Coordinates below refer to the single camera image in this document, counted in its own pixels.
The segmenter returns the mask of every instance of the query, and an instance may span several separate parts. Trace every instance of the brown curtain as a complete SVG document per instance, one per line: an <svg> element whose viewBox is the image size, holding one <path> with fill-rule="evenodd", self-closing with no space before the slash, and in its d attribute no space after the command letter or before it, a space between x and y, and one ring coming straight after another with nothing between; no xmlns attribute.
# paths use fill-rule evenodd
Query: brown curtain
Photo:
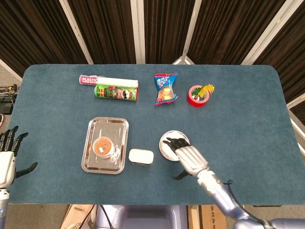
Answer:
<svg viewBox="0 0 305 229"><path fill-rule="evenodd" d="M287 103L305 93L305 1L255 64L269 64L277 70Z"/></svg>
<svg viewBox="0 0 305 229"><path fill-rule="evenodd" d="M20 76L32 64L87 63L57 0L2 0L0 25L0 58Z"/></svg>
<svg viewBox="0 0 305 229"><path fill-rule="evenodd" d="M305 125L305 101L290 109L292 113Z"/></svg>
<svg viewBox="0 0 305 229"><path fill-rule="evenodd" d="M240 64L285 0L203 0L187 56L195 64Z"/></svg>
<svg viewBox="0 0 305 229"><path fill-rule="evenodd" d="M94 63L136 63L130 0L69 0Z"/></svg>
<svg viewBox="0 0 305 229"><path fill-rule="evenodd" d="M173 63L183 52L194 0L144 0L146 63Z"/></svg>

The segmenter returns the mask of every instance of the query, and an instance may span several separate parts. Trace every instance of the red tape roll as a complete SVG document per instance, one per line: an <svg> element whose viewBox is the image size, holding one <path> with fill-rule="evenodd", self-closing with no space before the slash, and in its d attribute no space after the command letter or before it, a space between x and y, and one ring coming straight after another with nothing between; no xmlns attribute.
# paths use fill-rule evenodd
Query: red tape roll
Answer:
<svg viewBox="0 0 305 229"><path fill-rule="evenodd" d="M189 102L190 105L194 106L194 107L202 107L206 104L206 102L209 100L210 98L210 93L207 91L206 92L206 97L205 99L203 100L199 100L199 98L194 99L194 96L192 96L192 91L195 89L195 88L198 88L198 87L202 87L201 85L194 85L193 87L191 87L189 89L189 93L187 94L187 101Z"/></svg>

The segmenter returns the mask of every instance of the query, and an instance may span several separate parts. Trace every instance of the metal tray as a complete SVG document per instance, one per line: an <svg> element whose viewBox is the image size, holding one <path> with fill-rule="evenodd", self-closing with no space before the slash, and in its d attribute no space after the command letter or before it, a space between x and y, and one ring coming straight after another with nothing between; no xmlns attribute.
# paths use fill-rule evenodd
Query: metal tray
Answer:
<svg viewBox="0 0 305 229"><path fill-rule="evenodd" d="M89 122L81 167L88 173L118 174L125 166L128 122L123 118L96 117ZM92 144L95 139L105 136L111 139L115 157L102 159L94 153Z"/></svg>

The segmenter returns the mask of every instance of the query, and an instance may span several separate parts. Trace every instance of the green pringles can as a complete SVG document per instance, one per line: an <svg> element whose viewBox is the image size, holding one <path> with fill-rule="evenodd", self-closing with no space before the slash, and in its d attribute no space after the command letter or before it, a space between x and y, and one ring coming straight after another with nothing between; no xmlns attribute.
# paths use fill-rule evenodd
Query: green pringles can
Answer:
<svg viewBox="0 0 305 229"><path fill-rule="evenodd" d="M99 98L123 99L136 102L138 99L138 88L97 84L94 88L94 94Z"/></svg>

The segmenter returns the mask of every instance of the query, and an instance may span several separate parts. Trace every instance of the chip bag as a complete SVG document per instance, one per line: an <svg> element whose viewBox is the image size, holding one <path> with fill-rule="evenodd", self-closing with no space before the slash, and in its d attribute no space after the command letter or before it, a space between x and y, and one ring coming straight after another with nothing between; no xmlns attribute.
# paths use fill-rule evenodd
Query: chip bag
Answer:
<svg viewBox="0 0 305 229"><path fill-rule="evenodd" d="M156 74L154 75L154 80L158 89L158 98L155 103L155 106L159 106L161 104L170 104L176 99L178 96L173 93L173 82L176 80L178 74Z"/></svg>

